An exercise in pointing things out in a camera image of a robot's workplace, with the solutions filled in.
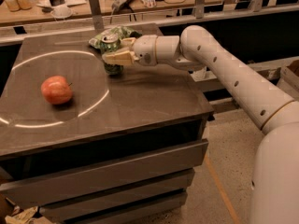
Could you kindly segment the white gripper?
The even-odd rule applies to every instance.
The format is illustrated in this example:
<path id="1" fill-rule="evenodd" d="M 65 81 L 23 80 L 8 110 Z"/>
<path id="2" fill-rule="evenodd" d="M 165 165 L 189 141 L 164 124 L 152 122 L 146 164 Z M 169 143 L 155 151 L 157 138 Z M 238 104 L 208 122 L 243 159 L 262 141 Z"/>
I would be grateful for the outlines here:
<path id="1" fill-rule="evenodd" d="M 124 38 L 121 40 L 122 49 L 106 52 L 102 55 L 102 59 L 105 63 L 113 65 L 129 66 L 138 62 L 144 66 L 154 66 L 157 64 L 156 40 L 157 35 L 142 35 L 138 39 Z"/>

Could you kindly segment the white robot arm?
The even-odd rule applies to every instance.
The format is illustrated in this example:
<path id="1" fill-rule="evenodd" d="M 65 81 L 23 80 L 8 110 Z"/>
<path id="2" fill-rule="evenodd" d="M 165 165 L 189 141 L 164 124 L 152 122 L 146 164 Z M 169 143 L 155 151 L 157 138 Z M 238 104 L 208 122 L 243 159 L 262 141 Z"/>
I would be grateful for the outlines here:
<path id="1" fill-rule="evenodd" d="M 263 132 L 253 177 L 249 224 L 299 224 L 299 102 L 224 49 L 205 28 L 180 36 L 125 38 L 106 52 L 108 64 L 182 70 L 208 67 Z"/>

